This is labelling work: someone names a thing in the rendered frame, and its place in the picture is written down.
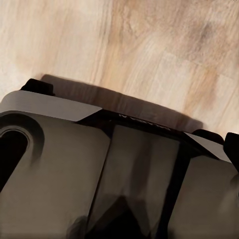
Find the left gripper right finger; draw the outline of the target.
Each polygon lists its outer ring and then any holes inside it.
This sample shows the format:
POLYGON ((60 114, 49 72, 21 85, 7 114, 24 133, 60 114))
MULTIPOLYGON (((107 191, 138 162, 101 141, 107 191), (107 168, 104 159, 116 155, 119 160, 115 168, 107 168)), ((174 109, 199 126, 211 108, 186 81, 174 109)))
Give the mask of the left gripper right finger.
POLYGON ((239 134, 228 132, 224 141, 223 150, 239 172, 239 134))

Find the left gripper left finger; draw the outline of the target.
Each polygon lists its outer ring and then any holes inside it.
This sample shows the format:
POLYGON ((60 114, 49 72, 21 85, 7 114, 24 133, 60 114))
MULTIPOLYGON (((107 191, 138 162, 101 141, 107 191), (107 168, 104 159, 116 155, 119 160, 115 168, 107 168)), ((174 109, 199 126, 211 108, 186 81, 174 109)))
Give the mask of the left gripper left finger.
POLYGON ((0 192, 25 152, 26 145, 21 132, 0 138, 0 192))

